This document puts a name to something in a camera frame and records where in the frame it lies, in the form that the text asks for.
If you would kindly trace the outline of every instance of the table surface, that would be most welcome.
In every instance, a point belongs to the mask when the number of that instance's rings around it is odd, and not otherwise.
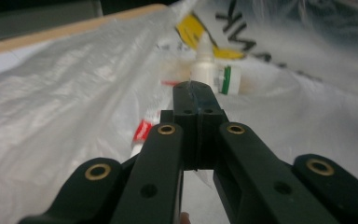
[[[60,26],[57,28],[53,28],[50,30],[37,32],[34,34],[23,35],[19,37],[10,38],[7,40],[2,40],[0,41],[0,52],[26,47],[29,45],[33,45],[51,39],[56,39],[63,36],[79,34],[82,32],[96,29],[100,27],[102,24],[107,23],[112,19],[122,19],[122,20],[131,19],[138,16],[142,16],[144,14],[162,10],[165,7],[166,6],[162,4],[154,4],[145,7],[138,7],[135,9],[118,12],[97,19],[80,21],[80,22]]]

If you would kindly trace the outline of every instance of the wrinkled plastic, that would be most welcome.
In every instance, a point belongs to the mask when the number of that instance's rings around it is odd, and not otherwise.
[[[355,1],[212,0],[194,12],[219,47],[249,47],[266,63],[358,95]]]
[[[0,223],[43,213],[82,162],[130,157],[139,121],[172,99],[161,81],[189,76],[195,52],[173,27],[193,5],[112,21],[0,74]],[[230,120],[252,127],[283,161],[316,153],[358,177],[358,94],[253,57],[221,63],[245,80],[246,94],[216,96]],[[201,177],[212,183],[211,172]],[[194,223],[227,223],[215,189],[192,173],[183,210]]]

